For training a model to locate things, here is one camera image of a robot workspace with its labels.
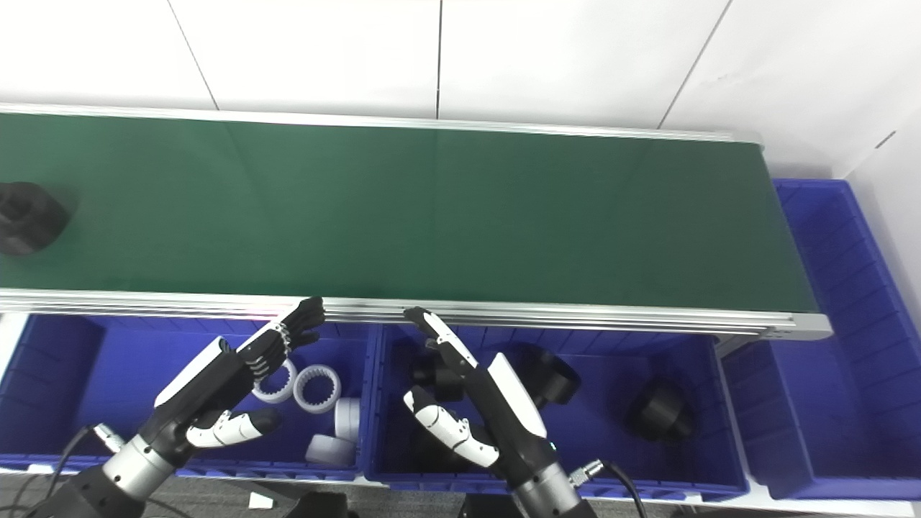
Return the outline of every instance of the white gear ring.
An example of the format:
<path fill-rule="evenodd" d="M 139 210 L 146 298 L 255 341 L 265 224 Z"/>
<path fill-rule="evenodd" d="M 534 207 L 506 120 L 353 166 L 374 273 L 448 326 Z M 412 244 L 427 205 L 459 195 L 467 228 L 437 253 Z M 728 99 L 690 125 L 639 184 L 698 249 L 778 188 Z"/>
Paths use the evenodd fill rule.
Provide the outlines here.
<path fill-rule="evenodd" d="M 304 386 L 307 385 L 308 381 L 319 377 L 329 378 L 332 381 L 332 393 L 322 403 L 308 403 L 304 399 Z M 342 382 L 339 381 L 339 375 L 326 365 L 311 365 L 301 371 L 294 380 L 294 398 L 301 408 L 311 414 L 322 414 L 332 410 L 342 392 L 343 386 Z"/>
<path fill-rule="evenodd" d="M 285 386 L 282 388 L 275 392 L 264 392 L 261 385 L 262 382 L 265 381 L 265 378 L 262 378 L 252 385 L 252 394 L 255 395 L 256 398 L 258 398 L 263 403 L 278 405 L 279 403 L 284 403 L 287 401 L 287 399 L 291 397 L 291 394 L 294 393 L 294 381 L 297 378 L 297 369 L 290 359 L 286 359 L 285 363 L 282 363 L 282 367 L 286 368 L 288 371 L 288 381 L 285 382 Z"/>

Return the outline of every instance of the white cylinder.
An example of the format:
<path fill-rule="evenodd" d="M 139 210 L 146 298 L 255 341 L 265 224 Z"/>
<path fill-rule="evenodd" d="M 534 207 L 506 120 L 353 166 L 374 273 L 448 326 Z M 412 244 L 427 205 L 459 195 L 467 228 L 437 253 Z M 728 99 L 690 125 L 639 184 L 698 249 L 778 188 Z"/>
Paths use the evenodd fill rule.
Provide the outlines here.
<path fill-rule="evenodd" d="M 344 397 L 336 401 L 336 437 L 358 442 L 358 425 L 361 416 L 361 399 Z"/>
<path fill-rule="evenodd" d="M 307 399 L 304 398 L 304 386 L 307 385 L 309 380 L 318 377 L 329 378 L 332 382 L 332 392 L 320 403 L 309 403 Z M 311 414 L 322 414 L 323 412 L 332 410 L 332 407 L 335 406 L 342 391 L 343 387 L 342 382 L 339 381 L 339 375 L 326 365 L 311 365 L 301 371 L 294 380 L 294 398 L 301 408 Z"/>
<path fill-rule="evenodd" d="M 291 397 L 291 394 L 294 393 L 294 380 L 297 378 L 297 369 L 290 359 L 286 359 L 285 363 L 282 363 L 282 366 L 288 371 L 288 381 L 285 383 L 284 387 L 276 392 L 264 392 L 261 386 L 261 383 L 265 381 L 264 379 L 259 380 L 252 386 L 252 394 L 260 401 L 270 405 L 278 405 L 279 403 L 287 401 L 287 399 Z"/>
<path fill-rule="evenodd" d="M 304 455 L 307 462 L 326 465 L 354 465 L 355 443 L 330 437 L 329 435 L 314 435 Z"/>

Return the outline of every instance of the black base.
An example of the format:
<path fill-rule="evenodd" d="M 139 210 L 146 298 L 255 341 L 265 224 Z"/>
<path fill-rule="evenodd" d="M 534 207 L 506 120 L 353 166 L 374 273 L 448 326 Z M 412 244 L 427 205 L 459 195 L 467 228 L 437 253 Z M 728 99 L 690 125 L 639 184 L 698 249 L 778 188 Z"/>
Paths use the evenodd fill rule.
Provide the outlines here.
<path fill-rule="evenodd" d="M 145 503 L 132 500 L 102 473 L 90 467 L 23 514 L 23 518 L 140 518 Z"/>
<path fill-rule="evenodd" d="M 285 518 L 358 518 L 348 510 L 348 499 L 341 493 L 308 493 L 297 501 Z"/>
<path fill-rule="evenodd" d="M 467 495 L 458 518 L 524 518 L 511 495 Z"/>

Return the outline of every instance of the white plastic part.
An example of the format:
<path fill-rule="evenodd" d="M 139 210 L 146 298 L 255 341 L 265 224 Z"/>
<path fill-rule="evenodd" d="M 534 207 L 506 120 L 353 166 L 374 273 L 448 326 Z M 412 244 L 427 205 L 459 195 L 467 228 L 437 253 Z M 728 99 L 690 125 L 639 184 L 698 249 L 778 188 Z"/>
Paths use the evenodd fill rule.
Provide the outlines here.
<path fill-rule="evenodd" d="M 354 465 L 355 443 L 330 437 L 329 435 L 314 435 L 304 455 L 307 462 L 326 465 Z"/>
<path fill-rule="evenodd" d="M 439 344 L 443 344 L 445 342 L 450 343 L 454 349 L 458 351 L 458 354 L 460 354 L 472 368 L 476 369 L 476 366 L 478 365 L 476 358 L 473 357 L 473 354 L 471 354 L 467 346 L 461 342 L 461 339 L 458 338 L 458 336 L 455 335 L 453 331 L 451 331 L 451 328 L 442 322 L 438 315 L 432 312 L 427 312 L 422 315 L 422 318 L 426 319 L 426 323 L 428 323 L 428 325 L 434 329 L 436 333 L 438 333 L 437 342 Z"/>
<path fill-rule="evenodd" d="M 332 393 L 320 403 L 308 403 L 304 399 L 304 386 L 307 385 L 308 381 L 319 377 L 329 378 L 332 381 Z M 342 391 L 343 387 L 342 382 L 339 381 L 339 375 L 327 365 L 311 365 L 301 371 L 294 380 L 294 398 L 301 408 L 311 414 L 322 414 L 332 410 Z"/>
<path fill-rule="evenodd" d="M 250 493 L 250 509 L 274 509 L 275 500 L 259 493 Z"/>
<path fill-rule="evenodd" d="M 344 397 L 336 401 L 335 425 L 336 437 L 346 441 L 358 442 L 358 425 L 361 419 L 361 399 Z"/>
<path fill-rule="evenodd" d="M 413 410 L 413 391 L 403 396 L 403 402 Z M 426 406 L 415 413 L 415 418 L 442 444 L 476 465 L 489 467 L 499 459 L 499 451 L 495 446 L 474 439 L 470 432 L 470 421 L 455 419 L 442 406 Z"/>
<path fill-rule="evenodd" d="M 196 448 L 220 448 L 262 437 L 250 419 L 250 414 L 230 417 L 229 410 L 221 414 L 214 426 L 208 429 L 189 427 L 185 433 L 186 440 Z"/>
<path fill-rule="evenodd" d="M 176 393 L 181 390 L 182 387 L 188 384 L 192 378 L 198 375 L 202 369 L 214 361 L 214 359 L 217 358 L 221 352 L 228 350 L 230 350 L 229 346 L 227 345 L 227 342 L 224 341 L 223 336 L 218 336 L 212 340 L 211 343 L 207 345 L 207 347 L 202 349 L 202 352 L 198 353 L 198 356 L 192 359 L 192 361 L 190 361 L 189 364 L 186 365 L 182 371 L 176 375 L 175 378 L 173 378 L 173 381 L 169 382 L 169 384 L 162 391 L 160 391 L 160 394 L 157 395 L 157 399 L 154 400 L 154 408 L 169 401 L 170 398 L 176 395 Z"/>
<path fill-rule="evenodd" d="M 262 391 L 261 383 L 265 381 L 265 378 L 253 384 L 252 394 L 263 403 L 278 405 L 279 403 L 287 401 L 287 399 L 291 397 L 291 394 L 294 393 L 294 380 L 297 378 L 297 369 L 290 359 L 286 359 L 285 363 L 282 363 L 282 367 L 288 371 L 288 381 L 285 383 L 285 386 L 277 391 L 271 393 Z"/>
<path fill-rule="evenodd" d="M 487 370 L 493 377 L 496 386 L 499 387 L 499 391 L 506 398 L 508 405 L 515 412 L 515 417 L 518 418 L 521 425 L 534 435 L 546 439 L 547 429 L 543 426 L 541 414 L 537 411 L 537 407 L 534 406 L 534 402 L 530 399 L 524 385 L 521 384 L 521 380 L 515 370 L 508 363 L 506 355 L 502 353 L 495 355 L 493 363 L 489 365 Z"/>

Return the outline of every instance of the cable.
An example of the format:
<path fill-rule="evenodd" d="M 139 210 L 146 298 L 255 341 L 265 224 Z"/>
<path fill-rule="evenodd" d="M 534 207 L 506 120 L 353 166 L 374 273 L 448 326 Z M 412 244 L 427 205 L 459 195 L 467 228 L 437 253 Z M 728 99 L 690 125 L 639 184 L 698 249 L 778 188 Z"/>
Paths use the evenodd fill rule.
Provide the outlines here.
<path fill-rule="evenodd" d="M 87 425 L 77 431 L 74 438 L 70 440 L 69 443 L 64 447 L 64 451 L 61 452 L 61 460 L 58 461 L 58 466 L 54 468 L 54 473 L 52 474 L 52 482 L 48 486 L 48 492 L 45 493 L 45 499 L 48 500 L 52 493 L 54 493 L 54 486 L 57 484 L 57 479 L 61 476 L 61 472 L 64 471 L 64 465 L 67 464 L 67 459 L 70 458 L 71 453 L 74 452 L 74 448 L 83 441 L 83 438 L 87 436 L 88 433 L 93 431 L 91 425 Z"/>
<path fill-rule="evenodd" d="M 19 501 L 22 499 L 22 495 L 26 494 L 26 489 L 29 488 L 29 484 L 41 477 L 42 475 L 33 475 L 22 483 L 22 486 L 19 487 L 19 490 L 16 492 L 16 496 L 13 498 L 13 505 L 6 506 L 2 509 L 2 511 L 9 511 L 9 513 L 6 515 L 6 518 L 13 518 L 13 512 L 20 510 L 19 508 L 28 509 L 28 507 L 23 508 L 21 505 L 19 505 Z"/>
<path fill-rule="evenodd" d="M 639 513 L 639 518 L 646 518 L 646 507 L 643 506 L 643 501 L 639 499 L 639 491 L 636 490 L 633 480 L 617 464 L 604 461 L 601 464 L 604 465 L 605 469 L 613 473 L 630 492 L 630 496 L 633 497 L 636 504 L 636 512 Z"/>

